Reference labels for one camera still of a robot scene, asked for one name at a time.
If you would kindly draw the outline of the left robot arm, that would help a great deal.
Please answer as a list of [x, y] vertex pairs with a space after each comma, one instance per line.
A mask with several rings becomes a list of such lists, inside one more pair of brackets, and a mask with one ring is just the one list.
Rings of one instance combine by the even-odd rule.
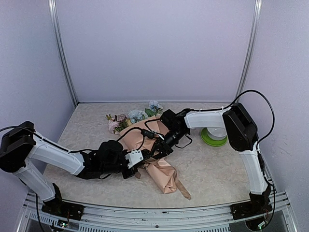
[[1, 131], [5, 134], [0, 144], [0, 168], [17, 176], [57, 215], [64, 214], [68, 205], [62, 200], [58, 186], [43, 176], [33, 160], [85, 180], [104, 179], [117, 173], [127, 179], [135, 175], [138, 165], [144, 161], [140, 150], [127, 151], [115, 140], [103, 142], [97, 150], [69, 150], [35, 131], [30, 121]]

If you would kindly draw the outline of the pink rose stem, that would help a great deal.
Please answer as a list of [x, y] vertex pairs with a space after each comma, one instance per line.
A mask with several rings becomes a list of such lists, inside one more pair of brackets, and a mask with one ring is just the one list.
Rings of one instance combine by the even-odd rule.
[[118, 134], [122, 130], [128, 127], [128, 118], [124, 114], [120, 115], [106, 115], [106, 119], [108, 120], [108, 131], [113, 134]]

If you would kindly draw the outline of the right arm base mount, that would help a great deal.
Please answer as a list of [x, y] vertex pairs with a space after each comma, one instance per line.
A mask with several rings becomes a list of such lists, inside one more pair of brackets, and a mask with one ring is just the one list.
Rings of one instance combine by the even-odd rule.
[[250, 200], [230, 206], [233, 220], [249, 218], [272, 211], [269, 194], [249, 194]]

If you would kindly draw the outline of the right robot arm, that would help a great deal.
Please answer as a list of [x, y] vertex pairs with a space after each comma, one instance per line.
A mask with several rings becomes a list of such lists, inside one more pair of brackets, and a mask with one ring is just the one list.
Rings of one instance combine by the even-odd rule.
[[173, 152], [172, 147], [190, 134], [191, 129], [222, 129], [230, 146], [239, 152], [249, 178], [250, 201], [247, 211], [256, 215], [269, 203], [270, 184], [265, 176], [265, 165], [259, 149], [258, 128], [241, 103], [215, 110], [186, 108], [179, 113], [166, 110], [159, 119], [168, 133], [156, 139], [151, 155], [163, 158]]

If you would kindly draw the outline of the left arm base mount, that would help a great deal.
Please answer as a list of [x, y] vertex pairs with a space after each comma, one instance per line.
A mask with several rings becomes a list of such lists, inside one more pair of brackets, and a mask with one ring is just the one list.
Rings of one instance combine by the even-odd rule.
[[80, 221], [84, 212], [81, 204], [63, 201], [59, 187], [53, 183], [55, 197], [50, 201], [43, 201], [42, 211], [51, 215]]

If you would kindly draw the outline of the tan ribbon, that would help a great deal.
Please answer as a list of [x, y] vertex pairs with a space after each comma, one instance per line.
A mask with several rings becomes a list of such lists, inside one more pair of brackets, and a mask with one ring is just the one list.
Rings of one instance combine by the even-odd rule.
[[145, 169], [148, 175], [156, 183], [158, 188], [163, 194], [174, 193], [177, 190], [182, 194], [183, 197], [191, 200], [191, 195], [179, 180], [179, 175], [177, 170], [171, 166], [164, 159], [153, 159], [149, 158], [148, 160], [142, 163], [140, 167]]

